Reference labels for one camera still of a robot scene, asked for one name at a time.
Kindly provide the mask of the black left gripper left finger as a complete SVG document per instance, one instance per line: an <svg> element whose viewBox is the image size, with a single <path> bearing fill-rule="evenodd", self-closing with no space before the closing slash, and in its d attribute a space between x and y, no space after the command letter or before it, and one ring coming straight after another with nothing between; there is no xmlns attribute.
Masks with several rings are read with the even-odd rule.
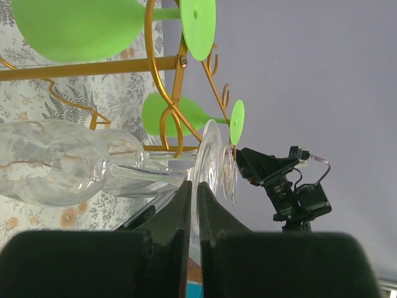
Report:
<svg viewBox="0 0 397 298"><path fill-rule="evenodd" d="M1 252L2 297L185 297L192 184L134 230L27 231Z"/></svg>

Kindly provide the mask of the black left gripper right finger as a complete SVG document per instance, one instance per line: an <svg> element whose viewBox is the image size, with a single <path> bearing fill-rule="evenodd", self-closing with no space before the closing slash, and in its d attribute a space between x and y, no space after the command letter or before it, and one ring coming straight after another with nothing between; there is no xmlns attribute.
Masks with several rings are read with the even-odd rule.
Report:
<svg viewBox="0 0 397 298"><path fill-rule="evenodd" d="M198 186L205 297L380 297L358 241L345 233L253 232Z"/></svg>

